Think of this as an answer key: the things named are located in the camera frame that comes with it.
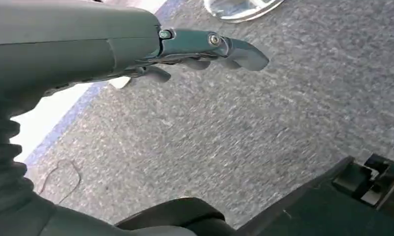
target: cable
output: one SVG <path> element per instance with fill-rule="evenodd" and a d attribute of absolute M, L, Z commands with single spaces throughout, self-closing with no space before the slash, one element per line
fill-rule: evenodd
<path fill-rule="evenodd" d="M 74 168 L 75 172 L 76 172 L 77 175 L 78 175 L 78 182 L 77 182 L 77 184 L 74 186 L 74 188 L 73 188 L 68 194 L 66 194 L 66 195 L 58 202 L 58 205 L 61 204 L 66 198 L 68 198 L 73 192 L 75 192 L 75 190 L 77 190 L 77 189 L 79 188 L 79 186 L 81 185 L 81 180 L 82 180 L 81 172 L 79 171 L 79 169 L 77 168 L 77 166 L 74 164 L 73 161 L 67 160 L 67 159 L 59 160 L 59 161 L 57 162 L 55 168 L 53 168 L 53 169 L 47 174 L 47 176 L 46 176 L 46 178 L 45 178 L 45 181 L 43 182 L 42 188 L 40 189 L 40 191 L 39 191 L 39 193 L 38 193 L 38 195 L 41 195 L 41 194 L 45 191 L 45 188 L 46 188 L 46 185 L 48 184 L 48 181 L 49 181 L 49 179 L 50 179 L 50 176 L 51 176 L 55 171 L 57 171 L 57 170 L 61 167 L 61 164 L 62 164 L 63 162 L 65 162 L 65 161 L 67 161 L 67 162 Z"/>

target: prosthetic hand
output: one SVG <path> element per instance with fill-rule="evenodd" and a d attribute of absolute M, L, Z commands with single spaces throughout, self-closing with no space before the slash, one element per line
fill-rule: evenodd
<path fill-rule="evenodd" d="M 151 13 L 92 1 L 0 0 L 0 236 L 194 235 L 175 227 L 124 231 L 36 195 L 9 143 L 9 119 L 43 96 L 117 76 L 170 75 L 158 63 L 261 70 L 268 59 L 249 43 L 215 32 L 162 29 Z"/>

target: gray carpet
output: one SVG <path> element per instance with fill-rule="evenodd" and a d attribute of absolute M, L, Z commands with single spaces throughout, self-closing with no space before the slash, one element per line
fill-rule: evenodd
<path fill-rule="evenodd" d="M 180 1 L 166 26 L 217 30 L 271 58 L 261 72 L 166 67 L 166 84 L 104 88 L 29 176 L 61 159 L 62 205 L 117 222 L 196 196 L 238 227 L 347 155 L 394 160 L 394 0 L 286 0 L 238 25 Z M 53 173 L 44 196 L 76 184 Z"/>

